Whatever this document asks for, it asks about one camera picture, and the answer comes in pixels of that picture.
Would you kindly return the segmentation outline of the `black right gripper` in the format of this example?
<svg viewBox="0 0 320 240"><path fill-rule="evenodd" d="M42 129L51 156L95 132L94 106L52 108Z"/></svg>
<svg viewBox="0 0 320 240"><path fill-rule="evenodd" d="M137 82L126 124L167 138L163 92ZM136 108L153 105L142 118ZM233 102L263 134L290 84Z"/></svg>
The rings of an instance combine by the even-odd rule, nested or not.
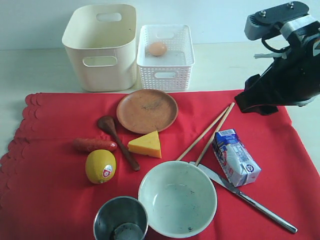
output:
<svg viewBox="0 0 320 240"><path fill-rule="evenodd" d="M320 93L320 23L288 21L280 35L260 39L272 51L272 64L263 74L245 81L234 97L242 113L269 116L277 106L304 106Z"/></svg>

